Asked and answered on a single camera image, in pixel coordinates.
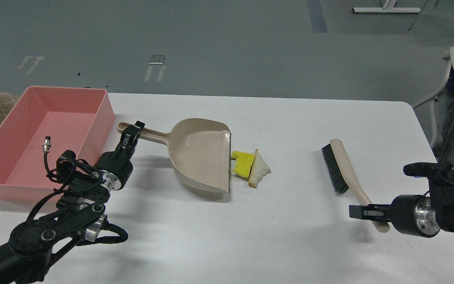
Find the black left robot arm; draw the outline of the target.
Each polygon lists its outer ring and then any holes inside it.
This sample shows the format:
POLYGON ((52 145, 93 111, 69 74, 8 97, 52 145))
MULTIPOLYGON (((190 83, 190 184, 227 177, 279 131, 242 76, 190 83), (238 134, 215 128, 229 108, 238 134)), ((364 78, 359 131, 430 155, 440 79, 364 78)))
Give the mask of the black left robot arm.
POLYGON ((141 121, 123 126, 116 149, 103 153, 94 165, 67 150, 56 160, 55 169, 48 166, 52 142, 45 137, 47 178, 60 188, 42 198, 0 246, 0 284, 42 282, 72 248, 128 239, 126 230, 109 223, 106 203, 110 192, 122 189, 130 177, 131 158, 144 127, 141 121))

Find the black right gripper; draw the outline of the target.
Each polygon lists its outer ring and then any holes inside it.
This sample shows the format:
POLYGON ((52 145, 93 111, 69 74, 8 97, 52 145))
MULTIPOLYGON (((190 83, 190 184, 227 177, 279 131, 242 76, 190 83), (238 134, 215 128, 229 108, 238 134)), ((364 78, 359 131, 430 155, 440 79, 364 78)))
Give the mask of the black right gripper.
POLYGON ((431 198, 423 195, 400 195, 388 204, 349 205, 350 218, 374 224, 392 223, 402 234, 431 238, 440 232, 431 198))

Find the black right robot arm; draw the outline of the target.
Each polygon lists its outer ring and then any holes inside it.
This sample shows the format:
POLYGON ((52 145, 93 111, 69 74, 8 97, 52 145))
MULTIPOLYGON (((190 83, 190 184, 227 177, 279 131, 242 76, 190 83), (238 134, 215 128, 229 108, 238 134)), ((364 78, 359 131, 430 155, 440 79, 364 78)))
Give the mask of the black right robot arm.
POLYGON ((427 178, 428 192, 400 195, 391 204, 350 205, 350 217, 391 223, 398 232, 416 237, 454 232, 454 166, 420 162, 405 165, 403 172, 427 178))

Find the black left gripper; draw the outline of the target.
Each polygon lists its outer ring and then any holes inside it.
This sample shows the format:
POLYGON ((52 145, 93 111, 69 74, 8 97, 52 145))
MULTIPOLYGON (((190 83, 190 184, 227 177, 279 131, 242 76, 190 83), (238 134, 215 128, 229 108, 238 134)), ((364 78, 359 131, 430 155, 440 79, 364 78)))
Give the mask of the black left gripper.
POLYGON ((144 128, 145 124, 141 121, 136 121, 135 124, 119 123, 117 131, 121 138, 117 151, 104 152, 94 164, 94 168, 101 174, 101 185, 109 191, 118 191, 127 183, 133 172, 131 158, 144 128))

